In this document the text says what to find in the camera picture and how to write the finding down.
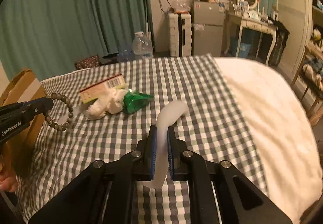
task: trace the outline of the bolt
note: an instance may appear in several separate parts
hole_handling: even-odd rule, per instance
[[[191,157],[191,156],[193,156],[193,152],[191,152],[190,150],[185,150],[183,152],[183,155],[186,156],[186,157]]]
[[[134,150],[131,152],[131,155],[133,157],[140,157],[141,156],[141,152],[139,150]]]
[[[102,160],[96,160],[93,162],[93,167],[95,167],[96,169],[99,169],[100,167],[103,166],[103,161]]]
[[[221,162],[221,166],[228,169],[229,167],[231,167],[231,163],[227,160],[224,160]]]

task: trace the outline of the bed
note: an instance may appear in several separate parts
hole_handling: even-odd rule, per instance
[[[190,110],[175,125],[178,138],[205,159],[230,160],[293,223],[322,195],[322,168],[306,114],[271,68],[209,55],[156,58],[75,71],[42,85],[48,94],[61,92],[79,105],[78,90],[118,72],[130,88],[153,94],[154,101],[130,116],[88,121],[79,114],[65,132],[44,124],[29,176],[19,179],[25,221],[92,161],[117,160],[134,149],[174,99],[187,102]],[[52,118],[64,114],[63,103],[55,102]],[[134,223],[189,223],[186,182],[167,179],[161,190],[138,185],[137,200]]]

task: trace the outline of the white suitcase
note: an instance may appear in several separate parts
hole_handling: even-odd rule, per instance
[[[192,51],[192,20],[191,15],[168,14],[169,35],[170,35],[170,55],[189,56]]]

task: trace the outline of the gingham cloth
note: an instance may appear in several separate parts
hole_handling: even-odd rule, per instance
[[[35,144],[29,177],[19,179],[17,196],[26,221],[92,161],[114,161],[134,150],[137,142],[148,136],[159,111],[175,99],[189,107],[189,114],[175,126],[176,135],[186,141],[188,149],[210,161],[231,161],[267,194],[263,168],[249,129],[210,55],[102,66],[42,85],[49,94],[65,94],[77,106],[81,104],[80,89],[119,72],[129,88],[154,95],[154,101],[132,115],[122,112],[88,121],[80,114],[65,132],[44,123]],[[57,121],[66,111],[66,106],[56,101],[50,116]],[[187,182],[174,183],[168,178],[159,190],[137,184],[136,194],[133,223],[190,223]]]

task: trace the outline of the beaded bracelet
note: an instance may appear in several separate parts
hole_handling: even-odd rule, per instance
[[[57,131],[65,131],[67,128],[69,128],[69,125],[71,123],[71,118],[73,117],[73,105],[71,104],[71,100],[69,98],[67,98],[65,95],[62,95],[60,93],[52,93],[51,94],[51,99],[52,100],[61,100],[62,102],[64,102],[67,105],[68,108],[68,119],[66,120],[66,122],[62,125],[59,125],[57,123],[54,123],[54,121],[52,120],[52,118],[48,115],[48,111],[44,112],[43,115],[45,116],[45,121],[48,123],[48,125],[50,127],[53,127],[54,129],[56,129]]]

